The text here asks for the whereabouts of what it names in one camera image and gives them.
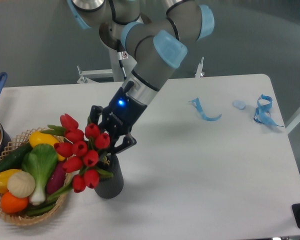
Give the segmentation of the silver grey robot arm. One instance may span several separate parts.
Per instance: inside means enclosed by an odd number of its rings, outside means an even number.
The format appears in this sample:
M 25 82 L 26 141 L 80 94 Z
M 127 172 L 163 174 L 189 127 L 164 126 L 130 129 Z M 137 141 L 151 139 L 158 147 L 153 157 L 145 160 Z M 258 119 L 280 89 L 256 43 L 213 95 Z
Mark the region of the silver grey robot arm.
M 82 28 L 108 24 L 115 48 L 136 61 L 108 106 L 93 106 L 89 116 L 109 133 L 108 152 L 120 153 L 136 144 L 133 125 L 180 67 L 187 44 L 213 32 L 213 12 L 193 0 L 165 0 L 165 19 L 145 23 L 137 0 L 70 0 L 68 6 Z

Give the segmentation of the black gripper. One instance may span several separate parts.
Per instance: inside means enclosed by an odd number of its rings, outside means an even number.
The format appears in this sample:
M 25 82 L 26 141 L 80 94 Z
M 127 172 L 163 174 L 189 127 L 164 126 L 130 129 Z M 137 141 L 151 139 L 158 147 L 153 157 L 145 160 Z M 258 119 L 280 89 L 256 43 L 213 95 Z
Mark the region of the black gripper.
M 119 154 L 137 144 L 137 140 L 130 132 L 146 108 L 147 105 L 134 100 L 120 87 L 107 107 L 91 106 L 87 125 L 93 123 L 106 130 L 113 138 L 110 140 L 109 153 Z M 117 144 L 120 136 L 123 137 L 122 142 Z

